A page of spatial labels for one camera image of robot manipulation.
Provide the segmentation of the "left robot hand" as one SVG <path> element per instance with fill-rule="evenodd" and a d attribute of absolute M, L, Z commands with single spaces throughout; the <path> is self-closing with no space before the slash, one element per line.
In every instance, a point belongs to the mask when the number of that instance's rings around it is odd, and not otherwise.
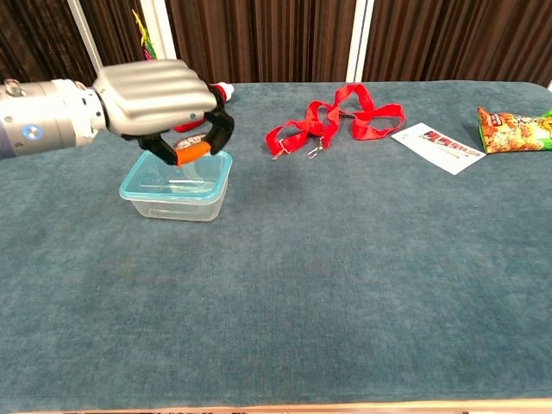
<path fill-rule="evenodd" d="M 182 60 L 143 60 L 105 66 L 92 89 L 98 94 L 106 127 L 126 141 L 137 141 L 170 166 L 182 166 L 219 153 L 234 132 L 225 110 L 226 94 L 204 82 Z M 161 134 L 204 121 L 211 129 L 186 147 L 175 148 Z"/>

